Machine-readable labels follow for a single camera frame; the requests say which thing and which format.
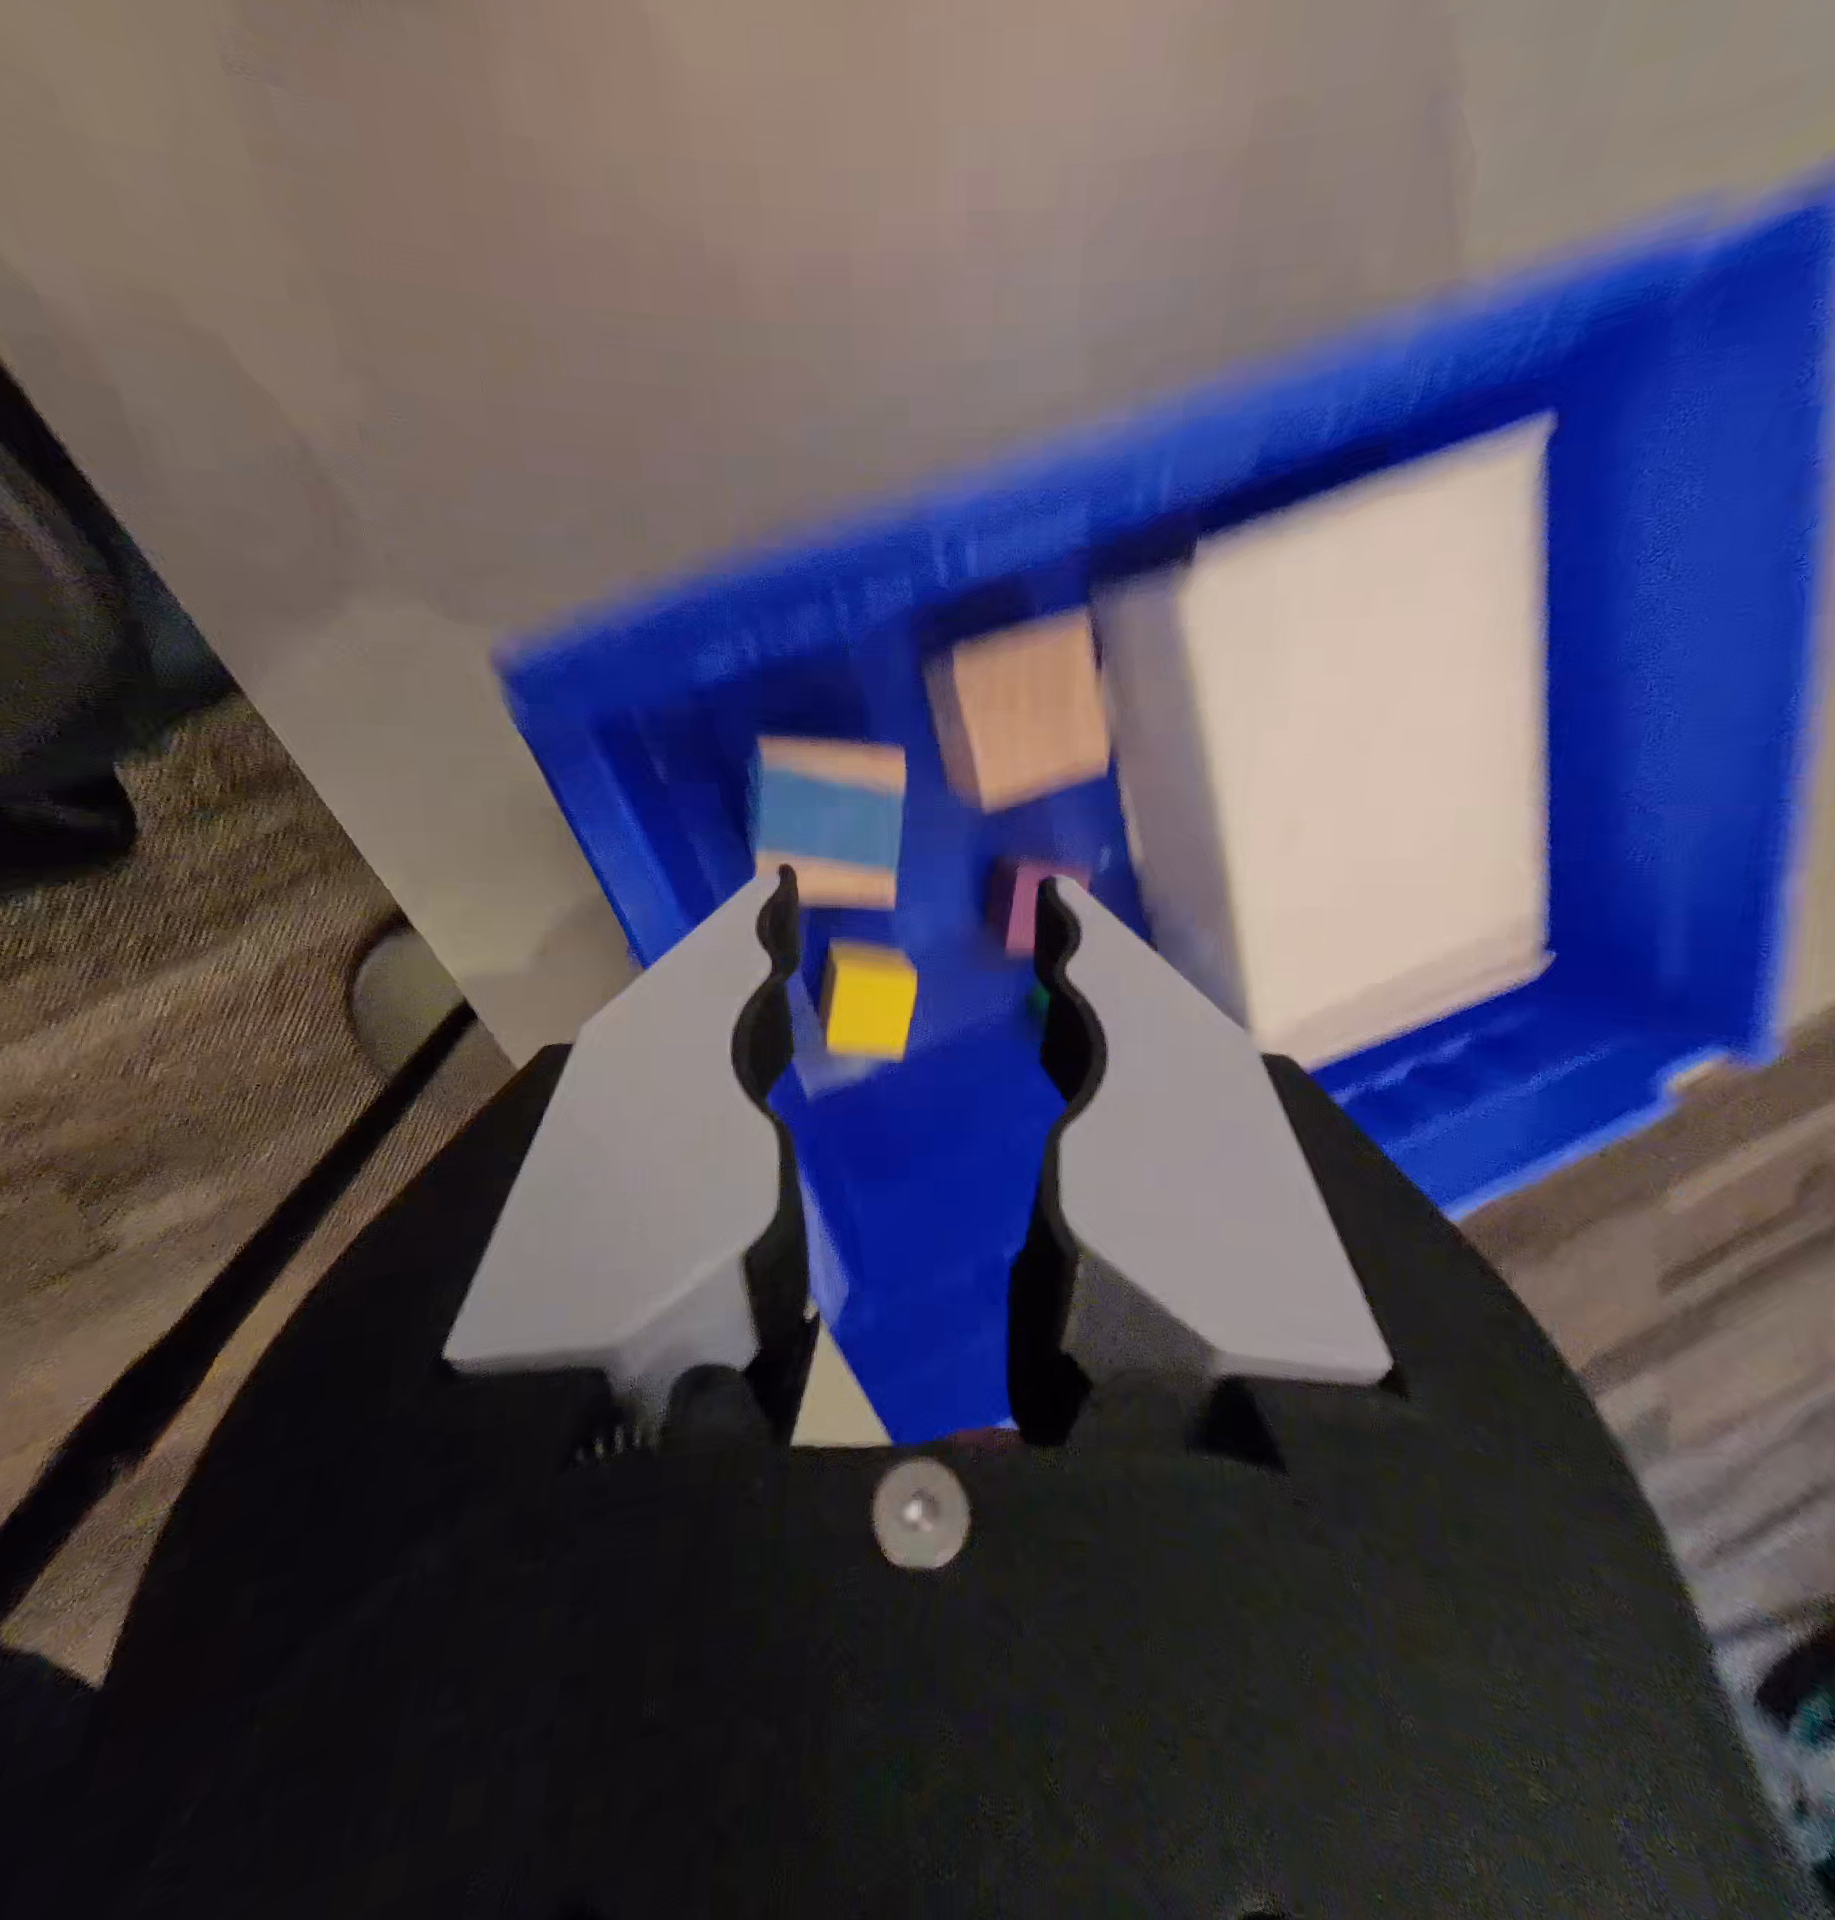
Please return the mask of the small yellow cube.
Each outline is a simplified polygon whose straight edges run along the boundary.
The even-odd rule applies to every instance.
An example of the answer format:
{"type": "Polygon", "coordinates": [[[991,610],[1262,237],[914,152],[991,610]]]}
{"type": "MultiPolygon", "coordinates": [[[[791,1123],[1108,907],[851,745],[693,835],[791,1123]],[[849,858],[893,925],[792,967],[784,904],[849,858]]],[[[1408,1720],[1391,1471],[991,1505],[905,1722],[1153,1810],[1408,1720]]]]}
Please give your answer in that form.
{"type": "Polygon", "coordinates": [[[821,972],[826,1047],[842,1060],[905,1060],[914,997],[921,971],[899,946],[833,936],[821,972]]]}

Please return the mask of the purple cube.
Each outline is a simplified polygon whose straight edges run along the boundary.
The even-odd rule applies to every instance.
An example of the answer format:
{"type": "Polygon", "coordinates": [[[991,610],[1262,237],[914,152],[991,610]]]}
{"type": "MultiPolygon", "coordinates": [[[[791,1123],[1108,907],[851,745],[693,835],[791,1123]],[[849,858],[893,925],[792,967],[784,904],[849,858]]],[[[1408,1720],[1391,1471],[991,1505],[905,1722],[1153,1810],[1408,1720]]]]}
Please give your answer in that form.
{"type": "Polygon", "coordinates": [[[1029,959],[1033,952],[1037,892],[1054,876],[1067,876],[1079,885],[1087,885],[1095,872],[1082,861],[1068,861],[1068,858],[1014,854],[1014,850],[1001,850],[991,861],[986,921],[995,930],[995,943],[1001,946],[1001,959],[1029,959]]]}

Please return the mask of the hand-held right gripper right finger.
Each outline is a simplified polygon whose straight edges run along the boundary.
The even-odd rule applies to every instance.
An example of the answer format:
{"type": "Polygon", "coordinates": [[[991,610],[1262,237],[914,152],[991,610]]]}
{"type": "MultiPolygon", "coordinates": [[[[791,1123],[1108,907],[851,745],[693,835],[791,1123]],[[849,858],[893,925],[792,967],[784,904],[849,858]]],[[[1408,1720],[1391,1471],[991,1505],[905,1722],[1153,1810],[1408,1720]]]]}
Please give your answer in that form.
{"type": "Polygon", "coordinates": [[[1060,1094],[1010,1265],[1010,1417],[1075,1436],[1107,1387],[1199,1423],[1222,1385],[1380,1387],[1391,1339],[1254,1036],[1079,877],[1037,892],[1060,1094]]]}

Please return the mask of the white cardboard box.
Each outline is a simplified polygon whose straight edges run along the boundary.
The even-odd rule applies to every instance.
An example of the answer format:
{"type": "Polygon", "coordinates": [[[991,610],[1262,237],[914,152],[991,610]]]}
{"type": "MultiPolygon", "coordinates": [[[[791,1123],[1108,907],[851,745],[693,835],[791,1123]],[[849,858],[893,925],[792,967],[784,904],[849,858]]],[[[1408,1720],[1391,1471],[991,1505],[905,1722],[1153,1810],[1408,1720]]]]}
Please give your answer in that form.
{"type": "Polygon", "coordinates": [[[1550,438],[1379,467],[1095,603],[1149,932],[1306,1069],[1550,963],[1550,438]]]}

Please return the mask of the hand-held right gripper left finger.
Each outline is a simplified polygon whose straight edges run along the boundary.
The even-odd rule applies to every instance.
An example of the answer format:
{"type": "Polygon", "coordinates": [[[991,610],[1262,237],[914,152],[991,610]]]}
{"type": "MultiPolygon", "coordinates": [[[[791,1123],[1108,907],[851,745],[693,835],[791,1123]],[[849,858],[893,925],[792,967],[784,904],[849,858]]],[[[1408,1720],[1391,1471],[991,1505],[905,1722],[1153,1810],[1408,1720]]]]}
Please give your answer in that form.
{"type": "Polygon", "coordinates": [[[768,1093],[792,1060],[799,872],[755,876],[570,1045],[446,1336],[469,1375],[596,1366],[663,1417],[693,1366],[792,1417],[809,1232],[768,1093]]]}

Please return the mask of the plain large wooden cube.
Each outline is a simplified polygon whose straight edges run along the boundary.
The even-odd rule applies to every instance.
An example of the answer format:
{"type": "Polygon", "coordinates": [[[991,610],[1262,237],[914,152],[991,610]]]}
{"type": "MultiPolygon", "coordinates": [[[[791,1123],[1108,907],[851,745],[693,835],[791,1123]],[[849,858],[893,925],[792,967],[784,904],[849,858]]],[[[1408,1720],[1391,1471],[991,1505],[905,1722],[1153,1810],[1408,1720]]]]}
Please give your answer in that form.
{"type": "Polygon", "coordinates": [[[957,641],[925,667],[950,792],[1005,812],[1101,781],[1114,763],[1087,605],[957,641]]]}

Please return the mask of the black office chair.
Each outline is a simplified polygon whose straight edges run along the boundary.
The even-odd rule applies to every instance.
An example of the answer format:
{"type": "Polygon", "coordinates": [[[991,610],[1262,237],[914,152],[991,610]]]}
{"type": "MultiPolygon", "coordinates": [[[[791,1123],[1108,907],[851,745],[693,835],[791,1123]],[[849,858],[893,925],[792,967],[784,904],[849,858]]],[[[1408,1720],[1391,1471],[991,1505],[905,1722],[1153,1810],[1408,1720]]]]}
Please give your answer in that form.
{"type": "Polygon", "coordinates": [[[117,868],[124,763],[232,693],[138,542],[0,433],[0,898],[117,868]]]}

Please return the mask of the grey table foot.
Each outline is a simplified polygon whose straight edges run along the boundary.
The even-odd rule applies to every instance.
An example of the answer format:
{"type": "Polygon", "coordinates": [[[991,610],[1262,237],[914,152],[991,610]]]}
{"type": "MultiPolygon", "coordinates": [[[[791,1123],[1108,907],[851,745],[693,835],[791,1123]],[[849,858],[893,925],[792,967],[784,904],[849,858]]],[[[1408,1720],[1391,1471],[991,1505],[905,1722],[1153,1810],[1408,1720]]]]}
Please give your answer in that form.
{"type": "Polygon", "coordinates": [[[405,919],[380,925],[346,977],[346,1022],[380,1080],[396,1080],[463,1010],[467,994],[405,919]]]}

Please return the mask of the blue plastic bin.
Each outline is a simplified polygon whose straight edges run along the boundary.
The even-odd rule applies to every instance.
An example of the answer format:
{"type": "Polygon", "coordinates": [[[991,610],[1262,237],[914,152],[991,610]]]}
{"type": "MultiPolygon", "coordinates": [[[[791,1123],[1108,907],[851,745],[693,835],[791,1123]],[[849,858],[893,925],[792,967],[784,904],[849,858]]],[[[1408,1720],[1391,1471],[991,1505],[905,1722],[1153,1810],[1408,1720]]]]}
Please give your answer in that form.
{"type": "Polygon", "coordinates": [[[1005,1273],[1054,1099],[1029,972],[984,930],[995,861],[1082,861],[1114,913],[1157,925],[1114,781],[1001,815],[946,792],[925,667],[1546,412],[1527,600],[1550,633],[1530,872],[1556,959],[1313,1069],[1458,1216],[1660,1116],[1679,1069],[1767,1056],[1835,451],[1835,178],[1237,369],[496,656],[649,967],[755,872],[759,734],[908,752],[899,907],[809,913],[807,971],[842,932],[905,946],[913,1056],[780,1099],[838,1345],[893,1440],[1010,1416],[1005,1273]]]}

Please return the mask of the blue-faced large wooden cube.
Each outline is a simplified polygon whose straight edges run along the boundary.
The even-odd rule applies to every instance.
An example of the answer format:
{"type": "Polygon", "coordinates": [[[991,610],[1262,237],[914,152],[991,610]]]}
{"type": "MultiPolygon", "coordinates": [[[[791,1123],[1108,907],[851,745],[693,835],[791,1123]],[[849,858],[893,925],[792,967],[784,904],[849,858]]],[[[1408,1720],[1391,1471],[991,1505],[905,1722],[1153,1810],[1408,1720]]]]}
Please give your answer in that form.
{"type": "Polygon", "coordinates": [[[792,876],[800,907],[882,911],[899,898],[908,762],[862,735],[762,734],[749,755],[759,876],[792,876]]]}

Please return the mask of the black chair caster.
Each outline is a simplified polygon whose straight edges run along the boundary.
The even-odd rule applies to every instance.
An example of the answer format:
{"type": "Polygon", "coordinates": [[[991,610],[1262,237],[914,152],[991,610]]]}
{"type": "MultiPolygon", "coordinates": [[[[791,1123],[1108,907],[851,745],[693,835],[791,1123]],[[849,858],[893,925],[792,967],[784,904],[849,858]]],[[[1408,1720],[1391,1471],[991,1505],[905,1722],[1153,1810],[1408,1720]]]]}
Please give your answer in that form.
{"type": "Polygon", "coordinates": [[[1783,1647],[1752,1691],[1792,1842],[1835,1909],[1835,1620],[1783,1647]]]}

